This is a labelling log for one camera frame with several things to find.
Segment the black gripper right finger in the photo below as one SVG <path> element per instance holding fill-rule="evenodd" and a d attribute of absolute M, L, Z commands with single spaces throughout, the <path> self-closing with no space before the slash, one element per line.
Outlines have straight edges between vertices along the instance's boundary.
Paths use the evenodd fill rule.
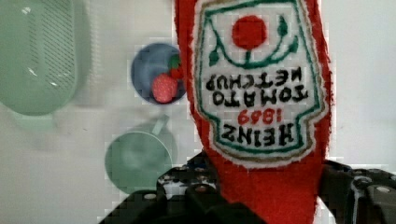
<path fill-rule="evenodd" d="M 395 175 L 325 161 L 319 198 L 336 224 L 396 224 Z"/>

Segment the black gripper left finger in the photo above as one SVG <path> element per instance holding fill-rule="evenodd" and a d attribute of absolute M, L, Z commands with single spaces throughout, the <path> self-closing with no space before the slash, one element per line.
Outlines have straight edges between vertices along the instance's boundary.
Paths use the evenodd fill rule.
<path fill-rule="evenodd" d="M 170 169 L 155 190 L 138 190 L 99 224 L 265 224 L 242 203 L 220 194 L 219 178 L 210 159 L 199 153 Z"/>

